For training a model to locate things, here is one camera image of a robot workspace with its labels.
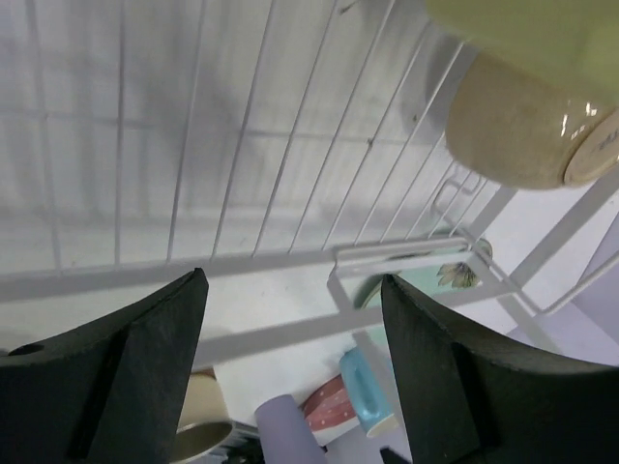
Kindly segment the yellow green mug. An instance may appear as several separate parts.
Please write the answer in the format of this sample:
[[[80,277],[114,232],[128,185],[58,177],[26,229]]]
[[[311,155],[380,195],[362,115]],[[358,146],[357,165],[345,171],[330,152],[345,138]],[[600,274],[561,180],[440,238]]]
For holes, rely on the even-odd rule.
[[[616,1],[427,1],[450,33],[560,87],[618,103]]]

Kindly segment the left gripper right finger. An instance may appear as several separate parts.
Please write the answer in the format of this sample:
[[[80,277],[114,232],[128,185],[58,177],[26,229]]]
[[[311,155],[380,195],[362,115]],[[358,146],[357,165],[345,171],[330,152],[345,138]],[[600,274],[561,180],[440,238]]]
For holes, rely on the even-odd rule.
[[[397,275],[381,306],[416,463],[614,463],[618,370],[497,333]]]

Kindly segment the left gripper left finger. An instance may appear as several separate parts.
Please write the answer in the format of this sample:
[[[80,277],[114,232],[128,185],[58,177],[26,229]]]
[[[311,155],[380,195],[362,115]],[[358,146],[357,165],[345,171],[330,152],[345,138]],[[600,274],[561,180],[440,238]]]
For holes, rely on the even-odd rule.
[[[208,290],[196,268],[2,356],[2,462],[169,462]]]

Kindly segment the white floral bowl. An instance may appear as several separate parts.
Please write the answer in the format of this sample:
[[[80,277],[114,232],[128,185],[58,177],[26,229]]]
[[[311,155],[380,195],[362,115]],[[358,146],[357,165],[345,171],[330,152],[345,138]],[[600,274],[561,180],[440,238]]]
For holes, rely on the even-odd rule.
[[[618,108],[486,53],[459,83],[446,129],[461,165],[515,189],[580,187],[618,163]]]

